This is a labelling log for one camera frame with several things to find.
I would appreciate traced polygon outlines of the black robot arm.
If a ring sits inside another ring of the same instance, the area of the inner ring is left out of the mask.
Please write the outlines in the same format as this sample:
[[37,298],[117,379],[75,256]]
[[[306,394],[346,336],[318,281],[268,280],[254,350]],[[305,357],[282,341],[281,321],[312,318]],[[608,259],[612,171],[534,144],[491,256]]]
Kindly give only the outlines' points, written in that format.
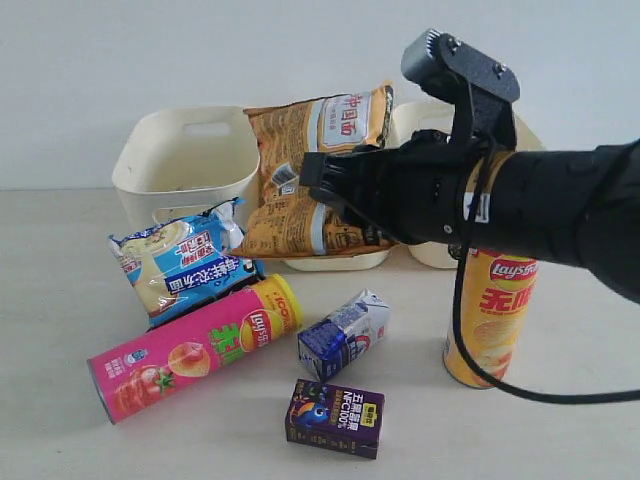
[[397,148],[309,152],[300,183],[343,221],[405,245],[475,248],[583,268],[639,298],[639,146],[519,151],[420,131]]

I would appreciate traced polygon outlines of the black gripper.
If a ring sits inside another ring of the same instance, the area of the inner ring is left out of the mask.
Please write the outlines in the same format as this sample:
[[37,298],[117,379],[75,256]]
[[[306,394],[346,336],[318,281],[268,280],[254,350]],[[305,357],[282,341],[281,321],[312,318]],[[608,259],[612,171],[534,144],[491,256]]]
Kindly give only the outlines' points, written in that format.
[[417,130],[390,149],[307,152],[299,183],[350,226],[406,245],[457,243],[461,191],[479,159],[478,138],[459,147],[442,131]]

